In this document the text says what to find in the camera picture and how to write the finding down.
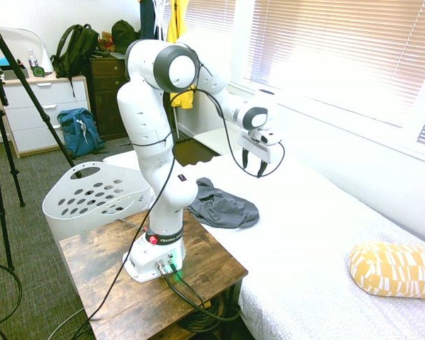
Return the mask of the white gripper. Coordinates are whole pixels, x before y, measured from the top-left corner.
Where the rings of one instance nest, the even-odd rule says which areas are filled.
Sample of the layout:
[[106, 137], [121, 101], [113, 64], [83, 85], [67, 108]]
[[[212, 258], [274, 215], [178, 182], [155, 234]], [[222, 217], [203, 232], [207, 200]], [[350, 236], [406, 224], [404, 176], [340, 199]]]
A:
[[262, 141], [253, 140], [244, 130], [239, 132], [237, 142], [242, 147], [242, 168], [247, 168], [249, 153], [252, 153], [261, 160], [257, 173], [257, 178], [261, 178], [266, 170], [267, 163], [271, 163], [271, 147]]

